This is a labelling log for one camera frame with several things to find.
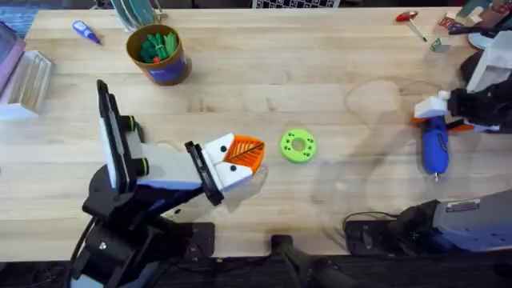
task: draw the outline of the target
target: green gear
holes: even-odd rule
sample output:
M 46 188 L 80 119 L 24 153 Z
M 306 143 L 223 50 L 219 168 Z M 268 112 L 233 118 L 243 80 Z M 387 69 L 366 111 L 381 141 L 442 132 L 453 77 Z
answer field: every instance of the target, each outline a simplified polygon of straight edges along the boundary
M 296 150 L 293 148 L 293 141 L 302 142 L 303 149 Z M 308 162 L 317 152 L 317 145 L 313 135 L 302 129 L 292 129 L 284 133 L 281 138 L 280 147 L 285 158 L 294 163 Z

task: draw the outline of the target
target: floor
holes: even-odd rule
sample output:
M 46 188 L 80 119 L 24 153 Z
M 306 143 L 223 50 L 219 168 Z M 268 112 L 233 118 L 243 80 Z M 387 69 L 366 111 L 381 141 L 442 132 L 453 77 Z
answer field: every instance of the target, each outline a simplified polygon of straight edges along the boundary
M 512 250 L 416 259 L 331 258 L 349 277 L 396 288 L 510 288 L 511 259 Z M 259 262 L 255 259 L 227 259 L 224 263 L 229 268 L 217 274 L 206 269 L 211 261 L 180 264 L 168 270 L 163 266 L 155 273 L 156 276 L 162 274 L 162 277 L 157 277 L 157 287 L 294 287 L 286 264 L 278 257 Z M 0 270 L 0 287 L 60 288 L 65 271 L 66 262 L 10 263 Z

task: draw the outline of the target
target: wooden table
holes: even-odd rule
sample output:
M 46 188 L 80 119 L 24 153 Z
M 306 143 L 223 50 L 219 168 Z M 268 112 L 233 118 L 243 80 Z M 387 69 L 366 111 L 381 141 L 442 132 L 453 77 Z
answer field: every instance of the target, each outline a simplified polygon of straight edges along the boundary
M 445 8 L 420 9 L 433 41 Z M 212 221 L 216 255 L 258 255 L 287 233 L 310 253 L 345 253 L 341 219 L 364 210 L 400 212 L 433 198 L 467 198 L 510 186 L 510 136 L 450 137 L 448 173 L 433 184 L 418 157 L 412 106 L 457 85 L 473 49 L 455 38 L 447 54 L 429 51 L 402 9 L 170 10 L 192 75 L 162 88 L 125 52 L 128 34 L 112 10 L 42 11 L 26 37 L 56 64 L 41 117 L 0 122 L 0 261 L 66 259 L 89 216 L 81 211 L 90 177 L 103 163 L 95 81 L 106 81 L 121 112 L 149 142 L 184 150 L 233 132 L 264 140 L 255 181 L 213 208 L 204 197 L 178 221 Z M 103 46 L 71 29 L 81 19 Z M 290 128 L 312 132 L 318 153 L 305 165 L 281 156 Z

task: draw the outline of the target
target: black cable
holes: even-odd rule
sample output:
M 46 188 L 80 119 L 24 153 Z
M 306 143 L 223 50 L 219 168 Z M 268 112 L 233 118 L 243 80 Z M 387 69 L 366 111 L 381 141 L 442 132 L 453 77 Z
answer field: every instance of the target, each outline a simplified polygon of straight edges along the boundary
M 346 221 L 350 217 L 355 216 L 355 215 L 365 215 L 365 214 L 380 214 L 380 215 L 385 215 L 389 218 L 395 218 L 395 219 L 398 218 L 398 216 L 399 216 L 396 214 L 390 214 L 390 213 L 381 212 L 381 211 L 364 211 L 364 212 L 356 212 L 356 213 L 348 214 L 346 217 L 344 217 L 343 222 L 342 222 L 343 233 L 345 233 Z
M 73 249 L 73 253 L 71 255 L 70 263 L 69 263 L 69 265 L 67 267 L 67 270 L 66 270 L 66 276 L 64 277 L 64 288 L 69 288 L 70 287 L 70 283 L 71 283 L 71 267 L 73 266 L 74 261 L 77 259 L 78 252 L 80 251 L 80 248 L 82 248 L 82 244 L 86 240 L 86 237 L 87 237 L 88 233 L 90 232 L 90 230 L 92 229 L 94 222 L 96 222 L 96 218 L 92 217 L 89 220 L 89 223 L 87 223 L 86 228 L 82 232 L 82 235 L 80 235 L 80 238 L 78 239 L 77 245 Z

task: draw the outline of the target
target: blue pen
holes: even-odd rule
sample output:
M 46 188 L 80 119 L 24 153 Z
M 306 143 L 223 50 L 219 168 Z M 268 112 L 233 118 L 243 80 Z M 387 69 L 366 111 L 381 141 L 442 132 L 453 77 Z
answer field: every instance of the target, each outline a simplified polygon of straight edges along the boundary
M 91 31 L 91 29 L 89 29 L 89 27 L 87 27 L 87 25 L 84 22 L 82 22 L 80 20 L 73 22 L 73 29 L 75 31 L 77 31 L 84 38 L 87 38 L 97 44 L 100 44 L 100 45 L 102 44 L 99 41 L 98 37 L 96 37 L 96 35 L 94 35 L 93 31 Z

